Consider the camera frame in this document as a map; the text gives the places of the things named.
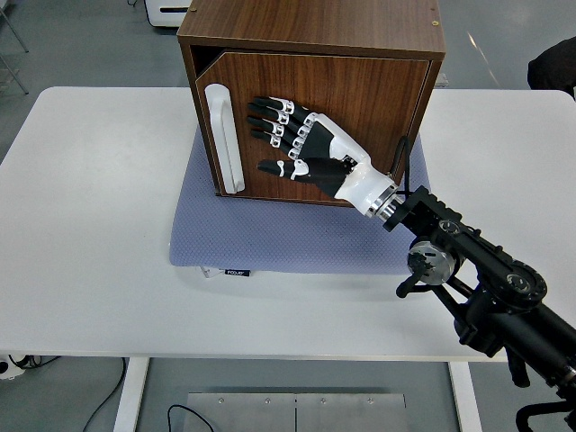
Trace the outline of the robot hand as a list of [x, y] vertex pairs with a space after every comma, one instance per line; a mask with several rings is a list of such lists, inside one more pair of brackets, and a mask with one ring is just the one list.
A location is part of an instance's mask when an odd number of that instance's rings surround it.
[[398, 186], [376, 170], [369, 154], [327, 115], [276, 97], [256, 97], [247, 121], [251, 135], [280, 149], [286, 160], [262, 160], [273, 176], [316, 185], [324, 194], [351, 203], [364, 216], [389, 219], [403, 203]]

